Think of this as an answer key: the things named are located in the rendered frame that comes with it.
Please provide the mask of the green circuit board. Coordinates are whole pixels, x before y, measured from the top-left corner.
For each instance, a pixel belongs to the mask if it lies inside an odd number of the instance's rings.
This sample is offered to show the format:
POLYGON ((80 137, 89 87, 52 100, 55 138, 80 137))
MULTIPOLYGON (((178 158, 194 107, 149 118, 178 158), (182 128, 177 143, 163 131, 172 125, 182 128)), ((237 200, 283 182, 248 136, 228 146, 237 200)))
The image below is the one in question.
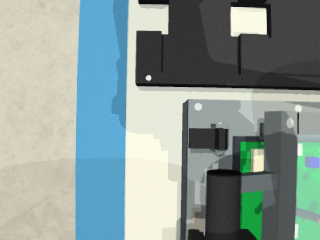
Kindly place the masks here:
MULTIPOLYGON (((264 142, 240 142, 240 171, 263 171, 264 142)), ((263 191, 241 194, 240 229, 261 240, 263 191)))

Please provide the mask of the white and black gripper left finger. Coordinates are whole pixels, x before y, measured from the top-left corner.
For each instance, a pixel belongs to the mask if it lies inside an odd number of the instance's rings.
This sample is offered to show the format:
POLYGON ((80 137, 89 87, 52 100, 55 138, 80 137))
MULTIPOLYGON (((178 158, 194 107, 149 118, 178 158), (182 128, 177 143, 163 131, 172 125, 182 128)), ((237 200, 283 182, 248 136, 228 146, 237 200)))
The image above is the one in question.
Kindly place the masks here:
POLYGON ((199 229, 188 229, 188 240, 206 240, 206 238, 199 229))

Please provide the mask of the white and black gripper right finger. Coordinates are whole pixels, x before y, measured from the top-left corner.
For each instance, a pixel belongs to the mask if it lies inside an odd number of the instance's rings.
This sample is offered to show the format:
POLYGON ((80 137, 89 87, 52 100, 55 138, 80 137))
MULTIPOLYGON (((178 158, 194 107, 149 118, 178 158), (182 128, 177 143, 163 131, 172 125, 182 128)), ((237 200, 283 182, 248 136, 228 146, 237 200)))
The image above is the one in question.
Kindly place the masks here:
POLYGON ((249 231, 249 229, 240 229, 239 240, 257 240, 257 238, 249 231))

